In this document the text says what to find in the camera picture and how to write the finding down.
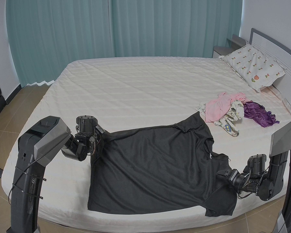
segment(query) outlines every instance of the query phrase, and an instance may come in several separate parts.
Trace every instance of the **white headboard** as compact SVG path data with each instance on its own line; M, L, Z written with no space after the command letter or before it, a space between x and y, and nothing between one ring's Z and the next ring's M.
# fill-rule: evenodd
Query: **white headboard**
M285 68L286 74L273 85L291 105L291 49L254 28L251 29L249 43L263 54L275 58Z

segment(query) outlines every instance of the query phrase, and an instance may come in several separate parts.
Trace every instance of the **black fabric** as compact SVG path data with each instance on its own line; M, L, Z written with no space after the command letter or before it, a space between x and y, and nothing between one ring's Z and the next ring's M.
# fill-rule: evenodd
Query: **black fabric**
M89 210L145 214L201 205L206 216L232 215L236 193L216 177L230 168L228 156L212 152L199 112L174 125L106 132L103 140L91 162Z

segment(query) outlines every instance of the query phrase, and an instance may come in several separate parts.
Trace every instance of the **curtain fold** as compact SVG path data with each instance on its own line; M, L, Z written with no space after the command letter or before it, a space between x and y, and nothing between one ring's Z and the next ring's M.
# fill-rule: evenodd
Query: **curtain fold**
M239 34L242 0L7 0L21 85L55 80L75 60L211 57Z

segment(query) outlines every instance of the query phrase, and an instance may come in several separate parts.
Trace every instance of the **white bed sheet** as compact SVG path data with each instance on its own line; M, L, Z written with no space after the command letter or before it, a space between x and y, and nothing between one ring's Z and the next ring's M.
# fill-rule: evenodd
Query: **white bed sheet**
M252 119L237 121L238 137L208 123L213 151L225 153L230 166L242 171L251 155L268 156L271 135L291 121L291 114L269 89L250 88L220 59L184 57L128 57L79 60L69 64L51 85L22 129L48 115L59 116L75 134L75 118L93 115L109 132L170 125L194 114L203 101L221 92L243 92L276 114L280 124L263 128ZM6 162L2 187L11 189L17 160L17 141ZM106 232L155 232L206 226L252 210L265 202L251 195L238 200L233 216L206 217L201 206L144 215L112 215L87 210L90 158L74 161L58 153L46 167L38 216L63 225ZM284 187L274 197L285 194Z

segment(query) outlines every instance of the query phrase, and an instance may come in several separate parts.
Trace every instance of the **pink cloth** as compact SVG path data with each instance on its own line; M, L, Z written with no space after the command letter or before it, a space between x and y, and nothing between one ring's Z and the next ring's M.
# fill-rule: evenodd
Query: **pink cloth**
M250 101L242 92L235 94L223 92L218 95L217 99L206 103L206 122L215 122L222 118L228 112L230 104L235 100L240 100L243 104Z

